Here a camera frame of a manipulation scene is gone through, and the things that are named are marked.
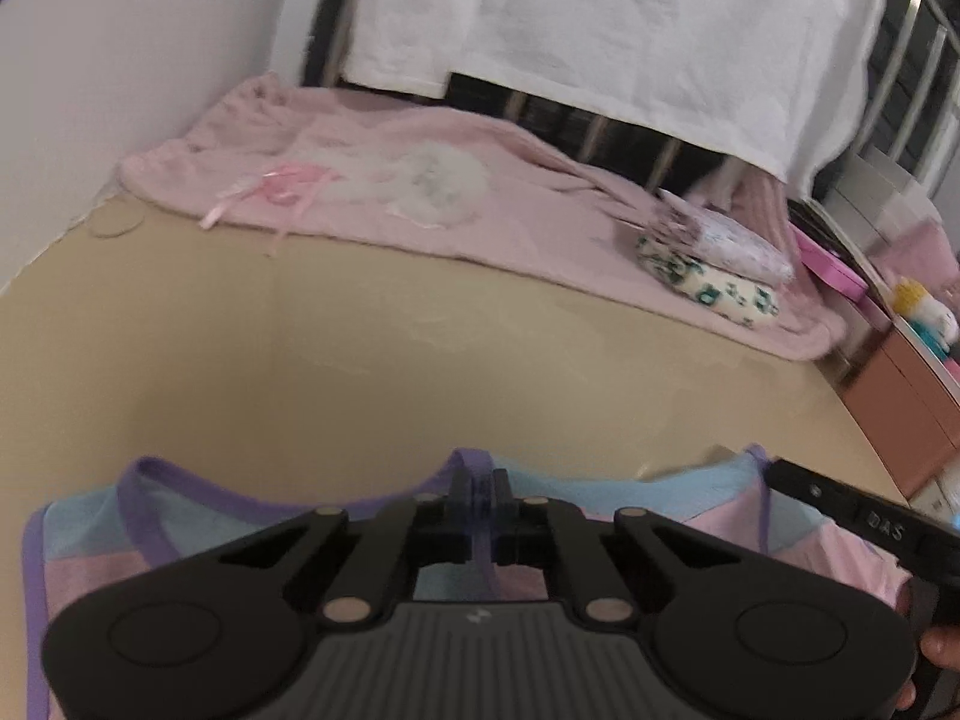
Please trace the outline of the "person's right hand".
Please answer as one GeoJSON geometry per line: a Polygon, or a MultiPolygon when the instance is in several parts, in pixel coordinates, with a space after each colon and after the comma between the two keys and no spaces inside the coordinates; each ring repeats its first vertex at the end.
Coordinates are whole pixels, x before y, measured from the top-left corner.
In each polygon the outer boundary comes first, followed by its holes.
{"type": "MultiPolygon", "coordinates": [[[[921,652],[936,667],[942,670],[957,671],[960,665],[960,632],[958,628],[949,628],[949,626],[935,626],[924,632],[921,637],[921,652]]],[[[916,686],[908,683],[908,686],[901,691],[896,708],[898,710],[907,710],[913,705],[916,699],[916,686]]]]}

